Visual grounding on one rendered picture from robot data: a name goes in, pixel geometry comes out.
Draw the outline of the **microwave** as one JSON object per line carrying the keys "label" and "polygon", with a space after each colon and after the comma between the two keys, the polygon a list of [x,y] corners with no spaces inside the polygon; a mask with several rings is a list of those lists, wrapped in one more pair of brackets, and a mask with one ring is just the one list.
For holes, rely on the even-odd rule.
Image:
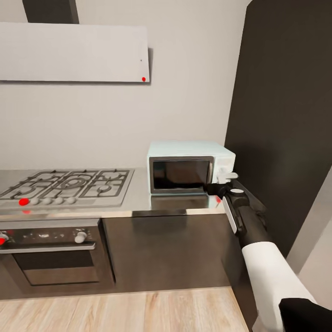
{"label": "microwave", "polygon": [[236,155],[217,142],[151,142],[147,153],[149,194],[207,193],[202,184],[233,172]]}

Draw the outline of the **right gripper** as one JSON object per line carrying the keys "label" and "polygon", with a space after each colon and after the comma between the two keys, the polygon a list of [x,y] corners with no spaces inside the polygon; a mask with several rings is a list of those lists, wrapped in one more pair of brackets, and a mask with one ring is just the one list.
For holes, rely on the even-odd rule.
{"label": "right gripper", "polygon": [[[227,181],[226,184],[217,184],[217,183],[212,183],[212,184],[202,184],[203,191],[207,191],[207,194],[210,196],[217,195],[219,197],[219,192],[223,190],[225,187],[233,187],[233,183],[231,181]],[[219,197],[222,199],[221,197]]]}

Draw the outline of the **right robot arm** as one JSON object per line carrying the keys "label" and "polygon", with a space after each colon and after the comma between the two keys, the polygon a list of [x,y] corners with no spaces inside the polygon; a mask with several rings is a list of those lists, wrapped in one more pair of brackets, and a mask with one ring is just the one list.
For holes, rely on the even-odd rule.
{"label": "right robot arm", "polygon": [[239,240],[257,311],[268,332],[332,332],[332,310],[317,304],[267,232],[266,221],[250,206],[243,190],[233,187],[234,172],[202,184],[217,195]]}

